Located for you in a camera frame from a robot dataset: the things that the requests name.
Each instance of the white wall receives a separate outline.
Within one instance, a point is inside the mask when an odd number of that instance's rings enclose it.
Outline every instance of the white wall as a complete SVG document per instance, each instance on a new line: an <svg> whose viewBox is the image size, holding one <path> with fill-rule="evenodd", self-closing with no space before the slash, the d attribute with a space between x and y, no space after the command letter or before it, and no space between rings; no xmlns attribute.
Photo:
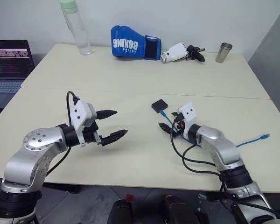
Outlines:
<svg viewBox="0 0 280 224"><path fill-rule="evenodd" d="M280 0L77 0L93 45L110 46L114 25L217 52L230 42L249 60L280 13ZM27 39L36 63L55 43L73 43L58 0L0 0L0 39Z"/></svg>

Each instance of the metal tumbler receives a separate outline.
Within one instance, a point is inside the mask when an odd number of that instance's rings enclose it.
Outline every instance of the metal tumbler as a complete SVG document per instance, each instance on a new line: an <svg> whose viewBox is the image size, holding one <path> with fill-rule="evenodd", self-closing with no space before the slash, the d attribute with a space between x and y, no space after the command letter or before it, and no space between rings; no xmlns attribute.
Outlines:
<svg viewBox="0 0 280 224"><path fill-rule="evenodd" d="M230 43L222 43L216 57L216 62L222 63L231 49L232 45Z"/></svg>

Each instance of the blue boxing glove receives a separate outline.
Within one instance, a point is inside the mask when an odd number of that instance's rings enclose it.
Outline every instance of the blue boxing glove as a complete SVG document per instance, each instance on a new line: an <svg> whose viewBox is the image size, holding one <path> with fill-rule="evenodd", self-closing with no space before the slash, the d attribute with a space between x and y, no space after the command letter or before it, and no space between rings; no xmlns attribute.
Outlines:
<svg viewBox="0 0 280 224"><path fill-rule="evenodd" d="M111 29L112 54L115 57L137 57L159 60L161 40L142 36L129 27L115 26Z"/></svg>

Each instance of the water bottle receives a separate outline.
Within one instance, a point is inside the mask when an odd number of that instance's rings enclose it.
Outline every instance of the water bottle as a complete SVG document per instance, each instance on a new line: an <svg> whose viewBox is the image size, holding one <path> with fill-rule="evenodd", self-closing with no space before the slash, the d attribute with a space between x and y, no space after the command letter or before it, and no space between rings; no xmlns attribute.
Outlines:
<svg viewBox="0 0 280 224"><path fill-rule="evenodd" d="M81 55L90 55L92 50L88 42L86 32L78 12L75 0L59 0L66 23L74 36L76 45Z"/></svg>

